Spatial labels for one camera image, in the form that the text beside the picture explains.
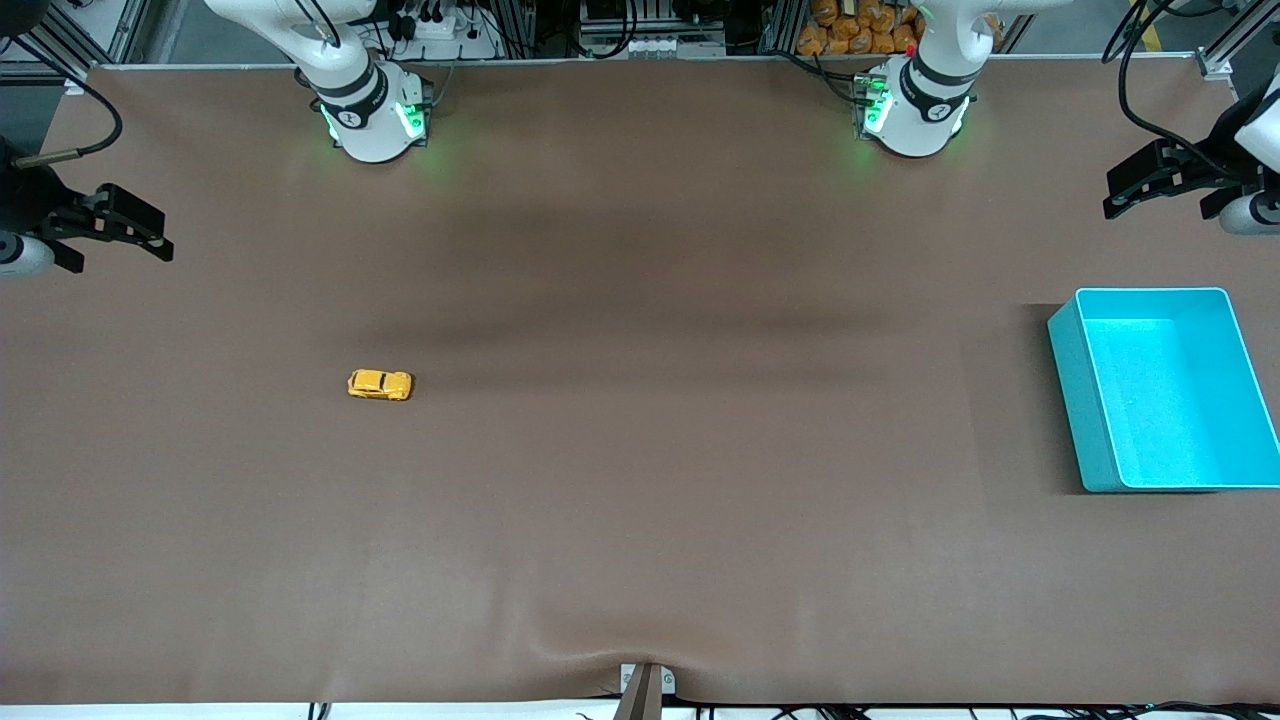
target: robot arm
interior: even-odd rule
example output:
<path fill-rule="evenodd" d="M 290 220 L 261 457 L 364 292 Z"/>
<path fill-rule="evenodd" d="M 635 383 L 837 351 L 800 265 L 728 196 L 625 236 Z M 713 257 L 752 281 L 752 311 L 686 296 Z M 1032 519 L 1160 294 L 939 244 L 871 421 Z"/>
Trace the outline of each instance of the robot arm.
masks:
<path fill-rule="evenodd" d="M 20 36 L 40 24 L 47 10 L 49 0 L 0 0 L 0 37 L 12 37 L 37 55 Z M 160 260 L 173 260 L 173 243 L 164 237 L 164 213 L 115 184 L 104 184 L 84 196 L 58 179 L 51 164 L 105 150 L 119 137 L 122 122 L 97 91 L 60 65 L 45 61 L 102 102 L 115 119 L 115 128 L 93 145 L 37 156 L 0 137 L 0 277 L 33 275 L 54 265 L 82 272 L 84 256 L 63 243 L 72 237 L 125 242 Z"/>
<path fill-rule="evenodd" d="M 329 135 L 347 154 L 383 163 L 426 138 L 430 102 L 422 78 L 375 61 L 347 23 L 374 12 L 375 0 L 205 0 L 289 56 L 320 96 Z M 311 27 L 320 37 L 303 35 Z"/>
<path fill-rule="evenodd" d="M 925 17 L 920 46 L 870 70 L 884 78 L 879 99 L 859 109 L 863 133 L 888 150 L 923 158 L 960 131 L 969 88 L 992 50 L 987 13 L 1033 13 L 1070 0 L 913 0 Z"/>
<path fill-rule="evenodd" d="M 1107 172 L 1103 215 L 1110 220 L 1152 197 L 1212 190 L 1201 200 L 1206 220 L 1217 218 L 1231 234 L 1280 234 L 1280 74 L 1228 108 L 1196 147 L 1229 174 L 1161 137 Z"/>

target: black cable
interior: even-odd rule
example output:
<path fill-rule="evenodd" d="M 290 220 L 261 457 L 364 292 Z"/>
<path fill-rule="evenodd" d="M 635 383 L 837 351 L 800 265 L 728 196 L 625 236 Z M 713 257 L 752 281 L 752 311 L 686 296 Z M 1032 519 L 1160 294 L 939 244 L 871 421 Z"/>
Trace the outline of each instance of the black cable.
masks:
<path fill-rule="evenodd" d="M 324 8 L 320 6 L 320 0 L 311 0 L 311 5 L 314 5 L 316 12 L 320 13 L 320 17 L 324 18 L 324 24 L 329 26 L 329 32 L 333 33 L 333 46 L 342 47 L 342 38 L 338 37 L 338 28 L 333 27 L 333 20 L 329 19 L 329 13 L 325 13 Z"/>
<path fill-rule="evenodd" d="M 1115 32 L 1111 33 L 1111 38 L 1107 40 L 1106 49 L 1102 50 L 1102 64 L 1107 64 L 1120 56 L 1124 53 L 1125 46 L 1128 46 L 1129 40 L 1133 35 L 1134 27 L 1137 27 L 1135 19 L 1138 14 L 1147 8 L 1147 0 L 1137 0 L 1133 5 L 1129 5 L 1129 10 L 1125 12 L 1124 17 L 1120 18 L 1120 24 L 1116 26 Z M 1124 38 L 1119 46 L 1116 41 Z"/>
<path fill-rule="evenodd" d="M 106 150 L 113 143 L 115 143 L 116 140 L 120 138 L 120 133 L 124 132 L 124 120 L 120 118 L 120 113 L 119 113 L 119 110 L 115 109 L 115 105 L 111 105 L 110 100 L 108 100 L 106 97 L 102 97 L 102 94 L 99 92 L 99 91 L 96 91 L 96 90 L 93 90 L 92 87 L 90 87 L 90 85 L 87 82 L 84 82 L 81 78 L 76 77 L 70 72 L 63 69 L 63 67 L 60 64 L 58 64 L 58 63 L 54 63 L 52 59 L 46 58 L 46 56 L 41 55 L 40 53 L 36 53 L 36 49 L 32 47 L 31 45 L 27 45 L 26 40 L 23 40 L 20 37 L 14 37 L 13 42 L 17 44 L 18 47 L 22 47 L 23 50 L 26 50 L 27 53 L 29 53 L 33 58 L 36 58 L 37 60 L 40 60 L 41 63 L 44 63 L 45 65 L 47 65 L 49 69 L 51 69 L 55 73 L 63 76 L 64 79 L 69 79 L 70 82 L 78 85 L 79 88 L 83 90 L 86 95 L 88 95 L 93 100 L 97 100 L 99 102 L 101 102 L 102 106 L 106 108 L 106 111 L 111 114 L 111 132 L 108 133 L 106 137 L 104 137 L 102 140 L 100 140 L 100 141 L 97 141 L 97 142 L 95 142 L 92 145 L 86 145 L 84 147 L 77 147 L 77 149 L 74 149 L 74 152 L 76 152 L 77 158 L 83 158 L 84 155 L 90 155 L 92 152 L 99 152 L 101 150 Z"/>
<path fill-rule="evenodd" d="M 515 45 L 516 47 L 520 47 L 520 56 L 521 58 L 527 58 L 529 55 L 526 54 L 526 51 L 529 51 L 529 50 L 538 51 L 538 47 L 535 47 L 532 45 L 525 45 L 524 42 L 520 42 L 518 40 L 513 40 L 511 36 L 508 36 L 506 32 L 503 32 L 502 28 L 498 27 L 498 23 L 493 22 L 489 18 L 489 15 L 485 14 L 485 12 L 484 12 L 483 8 L 476 6 L 476 1 L 475 0 L 471 0 L 471 15 L 470 15 L 471 24 L 475 24 L 475 14 L 476 13 L 480 13 L 480 17 L 484 18 L 484 23 L 488 27 L 492 27 L 494 29 L 494 32 L 497 32 L 503 40 L 507 41 L 508 45 Z"/>
<path fill-rule="evenodd" d="M 378 51 L 383 54 L 383 58 L 390 59 L 390 51 L 387 50 L 387 42 L 383 40 L 383 28 L 378 23 L 374 23 L 374 32 L 378 33 Z"/>
<path fill-rule="evenodd" d="M 307 10 L 307 6 L 302 4 L 302 0 L 293 0 L 293 4 L 297 5 L 300 10 L 302 10 L 302 14 L 307 17 L 308 23 L 316 24 L 316 19 L 311 15 L 311 12 Z"/>
<path fill-rule="evenodd" d="M 1210 158 L 1203 150 L 1197 147 L 1185 137 L 1142 118 L 1140 115 L 1133 111 L 1133 108 L 1129 106 L 1129 61 L 1133 59 L 1133 51 L 1138 46 L 1138 42 L 1142 40 L 1142 33 L 1147 32 L 1147 28 L 1149 28 L 1156 22 L 1156 18 L 1158 18 L 1160 14 L 1166 8 L 1169 8 L 1169 4 L 1172 1 L 1174 0 L 1160 0 L 1156 4 L 1156 8 L 1151 10 L 1151 13 L 1147 15 L 1147 18 L 1140 23 L 1138 23 L 1138 26 L 1134 28 L 1133 33 L 1129 37 L 1129 42 L 1125 46 L 1124 54 L 1120 58 L 1120 79 L 1116 87 L 1116 94 L 1119 95 L 1120 99 L 1120 111 L 1124 113 L 1124 117 L 1128 118 L 1130 123 L 1140 127 L 1142 129 L 1152 135 L 1164 137 L 1165 140 L 1176 146 L 1180 146 L 1181 149 L 1187 150 L 1188 152 L 1198 158 L 1202 163 L 1212 168 L 1213 172 L 1219 173 L 1220 176 L 1240 179 L 1238 178 L 1236 173 L 1222 167 L 1219 161 Z"/>
<path fill-rule="evenodd" d="M 765 50 L 764 54 L 765 55 L 777 55 L 778 58 L 786 58 L 787 60 L 791 60 L 791 64 L 794 64 L 795 67 L 800 68 L 801 70 L 804 70 L 804 72 L 806 72 L 806 73 L 809 73 L 809 74 L 812 74 L 814 77 L 823 77 L 823 76 L 826 76 L 826 77 L 829 77 L 831 79 L 844 79 L 844 81 L 850 81 L 850 82 L 852 82 L 852 79 L 854 79 L 854 76 L 847 74 L 847 73 L 832 73 L 832 72 L 823 70 L 820 67 L 810 65 L 809 63 L 805 63 L 799 55 L 795 55 L 792 53 L 787 53 L 786 50 Z"/>
<path fill-rule="evenodd" d="M 831 90 L 836 95 L 836 97 L 840 97 L 841 100 L 849 102 L 850 105 L 858 105 L 858 100 L 855 100 L 851 95 L 847 95 L 845 91 L 836 87 L 835 81 L 831 78 L 831 74 L 827 73 L 827 70 L 822 67 L 822 60 L 819 60 L 817 55 L 813 56 L 813 64 L 817 65 L 818 73 L 822 74 L 822 82 L 827 83 L 827 88 Z"/>
<path fill-rule="evenodd" d="M 635 40 L 636 32 L 640 31 L 640 10 L 636 6 L 636 0 L 627 0 L 628 6 L 631 8 L 631 18 L 632 18 L 630 33 L 627 32 L 627 17 L 626 17 L 626 12 L 623 12 L 623 14 L 622 14 L 622 37 L 618 38 L 618 45 L 613 50 L 609 50 L 608 53 L 605 53 L 604 55 L 596 55 L 596 54 L 591 53 L 590 50 L 586 50 L 585 47 L 582 47 L 582 45 L 573 37 L 573 31 L 572 31 L 573 23 L 572 22 L 567 22 L 568 10 L 570 10 L 570 6 L 572 4 L 573 4 L 573 0 L 564 0 L 564 4 L 561 5 L 561 26 L 563 26 L 564 40 L 568 42 L 568 46 L 572 47 L 579 55 L 585 55 L 585 56 L 593 58 L 595 60 L 608 60 L 609 58 L 613 58 L 613 56 L 621 54 L 623 50 L 626 50 L 631 45 L 631 41 Z"/>
<path fill-rule="evenodd" d="M 1212 15 L 1213 13 L 1221 13 L 1225 9 L 1226 9 L 1225 5 L 1212 5 L 1210 8 L 1204 8 L 1203 10 L 1196 13 L 1188 13 L 1187 10 L 1180 10 L 1174 8 L 1166 8 L 1165 12 L 1169 13 L 1170 15 L 1174 15 L 1175 18 L 1204 18 Z"/>

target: table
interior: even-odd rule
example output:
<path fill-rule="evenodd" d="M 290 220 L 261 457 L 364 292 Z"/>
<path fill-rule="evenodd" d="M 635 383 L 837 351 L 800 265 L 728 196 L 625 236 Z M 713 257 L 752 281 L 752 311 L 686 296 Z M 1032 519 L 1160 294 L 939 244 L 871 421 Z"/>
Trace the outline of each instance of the table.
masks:
<path fill-rule="evenodd" d="M 1230 102 L 1135 60 L 1139 111 Z M 1087 496 L 1044 320 L 1220 284 L 1280 407 L 1280 245 L 1102 219 L 1115 69 L 1000 60 L 941 156 L 785 63 L 460 69 L 333 151 L 288 72 L 96 72 L 60 169 L 168 213 L 0 287 L 0 700 L 1280 700 L 1280 495 Z M 97 137 L 68 99 L 49 146 Z M 344 393 L 404 369 L 406 404 Z"/>

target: brown table surface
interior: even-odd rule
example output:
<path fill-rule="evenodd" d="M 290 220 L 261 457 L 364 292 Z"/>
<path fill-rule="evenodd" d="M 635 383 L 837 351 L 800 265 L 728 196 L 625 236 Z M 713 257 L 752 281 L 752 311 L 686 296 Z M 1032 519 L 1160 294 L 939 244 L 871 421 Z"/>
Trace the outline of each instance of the brown table surface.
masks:
<path fill-rule="evenodd" d="M 992 63 L 941 156 L 785 63 L 462 69 L 360 165 L 287 72 L 99 72 L 60 168 L 168 213 L 3 283 L 0 700 L 1280 700 L 1280 493 L 1082 492 L 1044 320 L 1280 243 L 1101 217 L 1115 68 Z M 1135 105 L 1201 137 L 1190 60 Z M 49 146 L 99 137 L 68 99 Z M 406 404 L 346 396 L 404 369 Z"/>

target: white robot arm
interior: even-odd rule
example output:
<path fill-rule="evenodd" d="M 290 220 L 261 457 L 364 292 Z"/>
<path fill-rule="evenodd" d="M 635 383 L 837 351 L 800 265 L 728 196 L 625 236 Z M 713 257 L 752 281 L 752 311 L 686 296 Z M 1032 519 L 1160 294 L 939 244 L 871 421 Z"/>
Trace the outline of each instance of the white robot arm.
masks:
<path fill-rule="evenodd" d="M 933 155 L 960 131 L 969 88 L 992 50 L 987 13 L 1034 13 L 1070 0 L 913 0 L 925 32 L 911 56 L 870 70 L 884 77 L 873 105 L 859 110 L 863 132 L 909 158 Z"/>
<path fill-rule="evenodd" d="M 1160 137 L 1107 173 L 1107 219 L 1152 197 L 1212 190 L 1201 217 L 1231 234 L 1280 234 L 1280 68 L 1230 106 L 1194 150 Z"/>
<path fill-rule="evenodd" d="M 346 23 L 374 12 L 375 0 L 205 0 L 289 56 L 316 95 L 329 133 L 347 154 L 383 163 L 426 137 L 422 78 L 370 58 Z M 300 28 L 314 28 L 311 37 Z"/>

